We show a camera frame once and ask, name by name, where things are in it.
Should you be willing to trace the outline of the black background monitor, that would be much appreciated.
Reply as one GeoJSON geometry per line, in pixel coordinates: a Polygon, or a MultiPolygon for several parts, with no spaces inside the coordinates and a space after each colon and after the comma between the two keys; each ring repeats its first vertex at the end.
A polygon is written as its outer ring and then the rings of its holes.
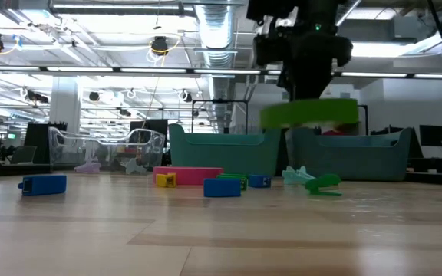
{"type": "Polygon", "coordinates": [[[420,125],[419,131],[422,146],[442,147],[442,126],[420,125]]]}

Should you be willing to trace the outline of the person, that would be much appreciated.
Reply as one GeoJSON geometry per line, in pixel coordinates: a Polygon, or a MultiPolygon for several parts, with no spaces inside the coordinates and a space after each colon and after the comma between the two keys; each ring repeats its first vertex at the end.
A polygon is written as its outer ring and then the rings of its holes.
{"type": "Polygon", "coordinates": [[[334,126],[331,130],[322,133],[323,136],[356,136],[359,127],[356,124],[342,124],[334,126]]]}

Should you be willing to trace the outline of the dark teal plastic bin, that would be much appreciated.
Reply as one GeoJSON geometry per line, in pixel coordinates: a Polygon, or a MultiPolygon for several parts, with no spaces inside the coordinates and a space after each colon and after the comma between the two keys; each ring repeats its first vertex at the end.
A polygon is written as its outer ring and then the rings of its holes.
{"type": "Polygon", "coordinates": [[[312,176],[335,174],[348,181],[401,182],[413,130],[377,136],[324,136],[309,128],[285,134],[289,165],[312,176]]]}

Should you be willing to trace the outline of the black background workbench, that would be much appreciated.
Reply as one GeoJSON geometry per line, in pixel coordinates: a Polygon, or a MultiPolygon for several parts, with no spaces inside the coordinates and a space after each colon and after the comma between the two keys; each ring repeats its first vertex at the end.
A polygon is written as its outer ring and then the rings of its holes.
{"type": "Polygon", "coordinates": [[[409,159],[409,169],[405,181],[442,185],[442,158],[413,158],[409,159]]]}

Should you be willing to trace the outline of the black background screen panel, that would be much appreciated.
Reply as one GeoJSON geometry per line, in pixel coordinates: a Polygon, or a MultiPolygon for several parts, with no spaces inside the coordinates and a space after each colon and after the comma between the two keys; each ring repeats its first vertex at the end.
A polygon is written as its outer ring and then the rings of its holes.
{"type": "Polygon", "coordinates": [[[49,135],[50,127],[55,127],[58,130],[66,131],[68,124],[60,123],[29,123],[27,125],[25,135],[25,146],[35,146],[35,155],[33,163],[35,164],[49,164],[49,135]]]}
{"type": "Polygon", "coordinates": [[[141,120],[141,121],[131,121],[130,131],[135,129],[148,129],[153,130],[163,135],[167,135],[168,131],[168,120],[141,120]]]}

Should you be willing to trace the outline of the silver slanted ventilation duct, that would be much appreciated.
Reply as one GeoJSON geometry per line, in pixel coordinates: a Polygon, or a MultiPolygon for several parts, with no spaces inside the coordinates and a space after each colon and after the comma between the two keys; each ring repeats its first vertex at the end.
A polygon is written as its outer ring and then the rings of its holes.
{"type": "Polygon", "coordinates": [[[352,11],[360,5],[362,0],[345,0],[343,4],[338,6],[335,24],[340,26],[352,13],[352,11]]]}

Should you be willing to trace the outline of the pink tape roll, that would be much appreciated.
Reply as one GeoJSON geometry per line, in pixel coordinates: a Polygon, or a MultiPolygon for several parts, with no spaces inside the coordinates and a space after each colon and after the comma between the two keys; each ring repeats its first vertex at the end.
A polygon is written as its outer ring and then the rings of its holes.
{"type": "Polygon", "coordinates": [[[224,173],[220,167],[190,167],[190,166],[156,166],[153,168],[153,183],[157,174],[176,174],[178,186],[201,186],[204,179],[214,179],[224,173]]]}

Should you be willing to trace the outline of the green tape roll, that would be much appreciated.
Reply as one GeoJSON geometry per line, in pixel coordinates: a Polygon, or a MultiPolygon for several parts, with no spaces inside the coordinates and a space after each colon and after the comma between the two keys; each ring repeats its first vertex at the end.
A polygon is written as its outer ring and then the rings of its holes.
{"type": "Polygon", "coordinates": [[[283,128],[306,123],[356,123],[356,99],[324,98],[278,103],[260,111],[261,128],[283,128]]]}

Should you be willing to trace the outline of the small green stapler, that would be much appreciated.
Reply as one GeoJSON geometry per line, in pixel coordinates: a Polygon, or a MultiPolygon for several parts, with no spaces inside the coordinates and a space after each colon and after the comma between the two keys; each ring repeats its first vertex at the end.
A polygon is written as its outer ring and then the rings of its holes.
{"type": "Polygon", "coordinates": [[[222,173],[219,174],[217,179],[238,179],[240,181],[240,189],[242,191],[246,191],[248,188],[248,176],[244,174],[231,174],[231,173],[222,173]]]}
{"type": "Polygon", "coordinates": [[[338,191],[341,182],[335,174],[324,174],[305,183],[305,189],[312,196],[342,196],[338,191]]]}

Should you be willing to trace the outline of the clear plastic bin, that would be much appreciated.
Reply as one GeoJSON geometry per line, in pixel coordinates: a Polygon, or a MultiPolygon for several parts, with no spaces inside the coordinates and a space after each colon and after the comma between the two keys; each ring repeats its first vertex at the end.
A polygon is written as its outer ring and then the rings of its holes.
{"type": "Polygon", "coordinates": [[[48,130],[49,162],[53,169],[72,169],[86,162],[101,164],[100,173],[124,173],[130,159],[152,171],[163,157],[166,137],[148,129],[135,129],[126,136],[97,137],[48,130]]]}

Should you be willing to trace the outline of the light blue staple remover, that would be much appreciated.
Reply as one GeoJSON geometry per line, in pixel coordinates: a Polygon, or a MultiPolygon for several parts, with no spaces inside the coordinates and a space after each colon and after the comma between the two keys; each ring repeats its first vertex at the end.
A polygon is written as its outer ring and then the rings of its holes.
{"type": "Polygon", "coordinates": [[[147,169],[137,163],[137,159],[130,159],[126,166],[126,174],[130,175],[132,173],[145,174],[147,169]]]}

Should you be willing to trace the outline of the light teal plastic bin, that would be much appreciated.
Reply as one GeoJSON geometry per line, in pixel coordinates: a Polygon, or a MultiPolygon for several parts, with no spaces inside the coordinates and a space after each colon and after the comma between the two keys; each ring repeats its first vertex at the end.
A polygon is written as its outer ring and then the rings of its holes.
{"type": "Polygon", "coordinates": [[[262,134],[186,133],[169,125],[173,166],[219,167],[225,173],[274,176],[280,130],[262,134]]]}

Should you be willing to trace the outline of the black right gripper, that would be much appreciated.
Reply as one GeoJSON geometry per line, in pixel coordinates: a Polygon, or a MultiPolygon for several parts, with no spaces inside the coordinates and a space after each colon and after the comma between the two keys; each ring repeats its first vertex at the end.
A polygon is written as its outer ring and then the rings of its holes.
{"type": "MultiPolygon", "coordinates": [[[[319,60],[337,61],[343,67],[351,60],[353,44],[350,39],[337,35],[335,25],[278,26],[268,33],[253,38],[255,61],[259,66],[282,61],[319,60]]],[[[289,100],[318,99],[332,81],[332,72],[311,72],[304,88],[303,71],[281,71],[278,87],[289,94],[289,100]]]]}

